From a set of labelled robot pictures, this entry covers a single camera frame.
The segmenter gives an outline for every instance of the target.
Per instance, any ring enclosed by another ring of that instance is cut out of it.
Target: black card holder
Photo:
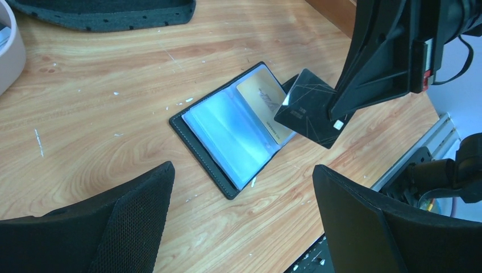
[[[189,111],[191,107],[196,106],[197,104],[200,104],[201,102],[205,101],[212,95],[216,94],[217,92],[226,89],[229,87],[231,84],[239,80],[240,78],[246,76],[248,73],[256,69],[257,67],[261,65],[266,65],[264,62],[259,62],[250,69],[246,70],[242,74],[236,76],[233,78],[231,81],[225,83],[215,91],[212,91],[211,93],[207,94],[200,100],[196,101],[195,103],[191,104],[189,107],[186,109],[180,111],[176,115],[174,115],[172,118],[169,119],[169,124],[171,127],[174,129],[176,134],[181,138],[181,140],[184,142],[184,144],[188,147],[189,151],[194,155],[194,157],[199,161],[201,166],[204,168],[204,170],[207,172],[207,174],[212,178],[214,183],[218,186],[218,188],[221,190],[221,192],[226,196],[227,199],[232,200],[234,199],[240,192],[238,190],[233,182],[229,179],[229,177],[224,173],[224,171],[219,167],[219,165],[214,161],[214,159],[211,157],[209,152],[204,148],[204,145],[198,140],[196,135],[191,131],[189,126],[184,122],[182,115]],[[292,77],[290,80],[288,80],[285,84],[282,85],[283,90],[286,94],[288,94],[291,86],[293,85],[294,81],[298,75],[295,75]],[[266,165],[262,166],[258,172],[260,172]]]

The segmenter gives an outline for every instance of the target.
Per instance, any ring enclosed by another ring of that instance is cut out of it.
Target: card slot
[[[274,120],[275,110],[286,97],[286,91],[266,67],[259,67],[249,77],[231,85],[233,96],[239,97],[237,102],[244,104],[259,127],[264,128],[266,139],[272,140],[273,151],[281,149],[295,133]]]
[[[193,107],[183,118],[238,189],[273,155],[260,141],[259,128],[250,117],[233,107],[225,92]]]
[[[232,104],[243,113],[247,119],[252,122],[253,126],[258,129],[259,139],[262,139],[266,144],[270,154],[273,155],[279,151],[282,146],[276,143],[268,130],[264,127],[262,121],[258,118],[256,113],[251,109],[250,105],[244,100],[243,96],[236,89],[236,85],[231,85],[227,88],[226,93],[230,96]]]

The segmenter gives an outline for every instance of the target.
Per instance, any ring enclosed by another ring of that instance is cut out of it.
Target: card holder
[[[236,90],[240,80],[262,67],[266,67],[264,62],[256,64],[169,120],[174,131],[230,200],[238,195],[242,187],[247,185],[246,181],[257,175],[285,144],[277,144],[269,133],[260,130],[264,128],[263,124],[254,118],[254,112]],[[289,91],[295,79],[296,76],[282,86],[285,93]],[[225,153],[226,149],[220,151],[215,148],[216,145],[207,145],[209,149],[206,149],[206,141],[203,144],[200,138],[203,141],[211,139],[213,142],[225,139],[231,152]],[[238,169],[224,171],[227,167],[221,167],[220,160],[242,162],[238,166],[231,166]]]

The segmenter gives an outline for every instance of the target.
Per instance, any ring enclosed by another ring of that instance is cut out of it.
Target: cable
[[[450,217],[455,217],[457,211],[457,197],[452,197],[452,209],[450,211]]]
[[[459,40],[462,43],[464,43],[466,45],[466,47],[468,48],[468,56],[467,56],[467,59],[466,59],[466,63],[464,64],[464,67],[462,68],[462,70],[457,75],[455,75],[451,79],[446,80],[446,81],[434,81],[434,83],[432,85],[442,85],[442,84],[446,84],[448,82],[451,82],[451,81],[455,80],[456,78],[464,75],[466,73],[466,71],[469,69],[470,65],[472,64],[472,60],[473,60],[473,48],[469,43],[467,43],[462,38],[462,35],[459,35]]]

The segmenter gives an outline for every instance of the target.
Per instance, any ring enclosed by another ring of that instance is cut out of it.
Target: white container
[[[0,49],[0,95],[20,76],[27,55],[22,37],[18,31],[12,9],[5,0],[0,0],[0,23],[11,28],[11,35],[5,46]]]

